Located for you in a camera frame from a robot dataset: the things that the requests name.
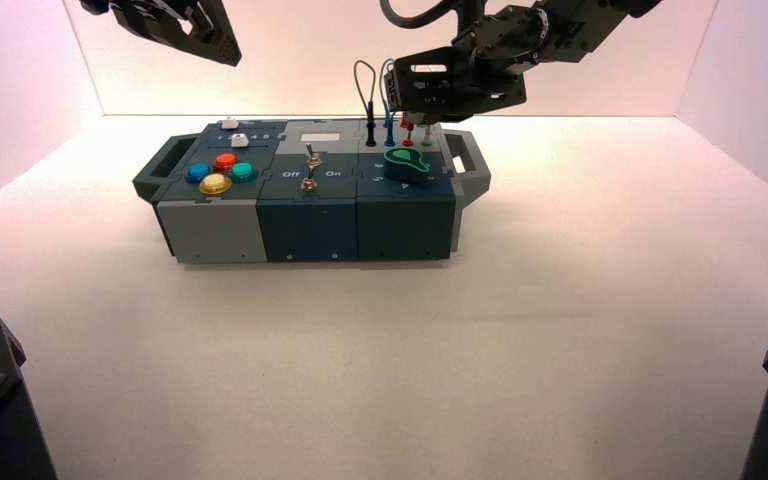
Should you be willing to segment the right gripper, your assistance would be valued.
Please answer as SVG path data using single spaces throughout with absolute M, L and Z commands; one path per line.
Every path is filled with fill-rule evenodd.
M 524 78 L 493 73 L 452 46 L 401 57 L 384 74 L 390 109 L 401 113 L 400 127 L 451 128 L 474 115 L 524 103 Z

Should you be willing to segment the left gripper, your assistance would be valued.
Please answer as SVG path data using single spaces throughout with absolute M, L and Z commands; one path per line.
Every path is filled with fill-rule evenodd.
M 241 51 L 221 1 L 184 0 L 179 3 L 117 3 L 80 0 L 90 14 L 113 14 L 132 34 L 173 49 L 237 66 Z

